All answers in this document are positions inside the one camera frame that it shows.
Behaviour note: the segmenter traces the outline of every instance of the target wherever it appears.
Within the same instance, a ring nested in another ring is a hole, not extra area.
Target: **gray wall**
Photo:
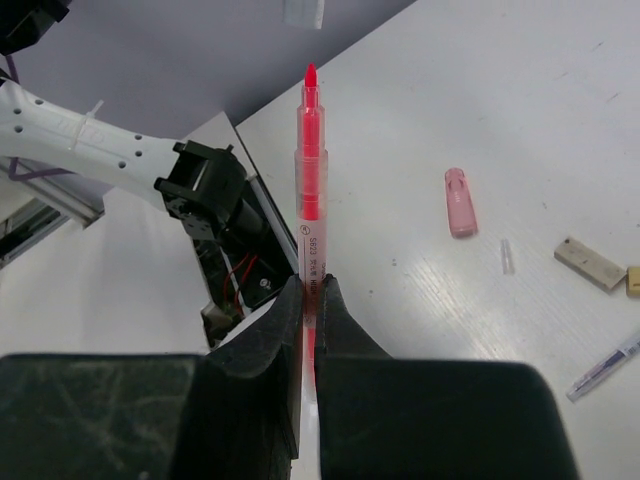
[[[326,0],[320,31],[282,22],[282,0],[74,0],[15,55],[23,85],[149,135],[183,137],[225,110],[234,124],[413,0]]]

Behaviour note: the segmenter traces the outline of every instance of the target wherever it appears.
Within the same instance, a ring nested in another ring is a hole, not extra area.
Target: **beige eraser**
[[[640,297],[640,267],[630,267],[627,270],[627,295]]]
[[[605,292],[610,292],[627,272],[574,238],[556,248],[554,257]]]

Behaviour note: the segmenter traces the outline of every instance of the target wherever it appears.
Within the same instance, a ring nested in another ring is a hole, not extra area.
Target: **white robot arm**
[[[0,155],[46,162],[100,180],[166,210],[157,178],[168,178],[175,140],[129,132],[32,95],[0,78]]]

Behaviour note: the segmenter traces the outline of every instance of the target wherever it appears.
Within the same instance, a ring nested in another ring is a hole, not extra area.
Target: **clear pen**
[[[631,360],[638,352],[640,352],[640,332],[636,332],[604,360],[580,377],[567,392],[567,398],[575,402],[583,397],[609,378],[613,372]]]

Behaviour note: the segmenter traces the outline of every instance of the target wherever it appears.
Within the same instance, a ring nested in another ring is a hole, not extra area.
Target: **pen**
[[[315,328],[318,296],[327,265],[328,154],[324,148],[324,107],[320,105],[320,88],[313,64],[309,65],[304,77],[302,103],[298,107],[295,165],[298,266],[304,285],[304,325]]]
[[[575,402],[580,397],[586,395],[609,378],[613,372],[627,363],[639,351],[640,332],[637,332],[611,352],[604,360],[580,377],[567,392],[567,398]]]

